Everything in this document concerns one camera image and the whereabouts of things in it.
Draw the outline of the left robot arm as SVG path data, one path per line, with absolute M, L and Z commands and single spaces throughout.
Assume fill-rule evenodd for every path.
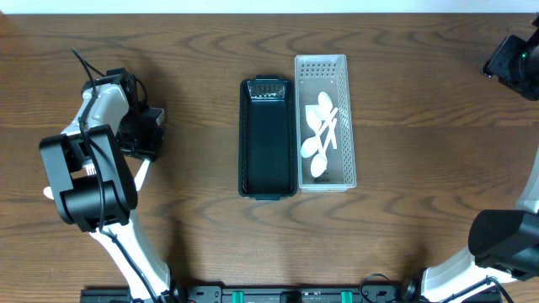
M 130 302 L 183 302 L 169 266 L 156 254 L 136 213 L 138 192 L 163 144 L 164 111 L 137 92 L 125 68 L 82 88 L 83 103 L 60 135 L 39 144 L 59 216 L 98 241 L 129 285 Z

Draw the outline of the clear plastic basket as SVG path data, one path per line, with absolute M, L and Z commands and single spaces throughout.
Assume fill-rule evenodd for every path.
M 343 192 L 357 185 L 354 135 L 347 57 L 337 55 L 298 55 L 295 58 L 296 134 L 298 186 L 303 191 Z M 318 178 L 311 175 L 312 159 L 301 156 L 301 145 L 314 131 L 307 125 L 306 105 L 318 105 L 318 94 L 325 92 L 339 111 L 335 115 L 337 148 L 326 151 L 328 166 Z

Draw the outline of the white plastic fork vertical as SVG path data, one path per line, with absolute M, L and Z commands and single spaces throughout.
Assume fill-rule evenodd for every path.
M 94 175 L 96 173 L 96 169 L 93 164 L 88 164 L 88 165 L 85 165 L 84 167 L 88 176 Z

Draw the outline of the black plastic basket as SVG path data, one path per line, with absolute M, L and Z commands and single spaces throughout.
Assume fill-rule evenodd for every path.
M 241 82 L 238 192 L 258 201 L 296 194 L 296 102 L 293 81 L 258 75 Z

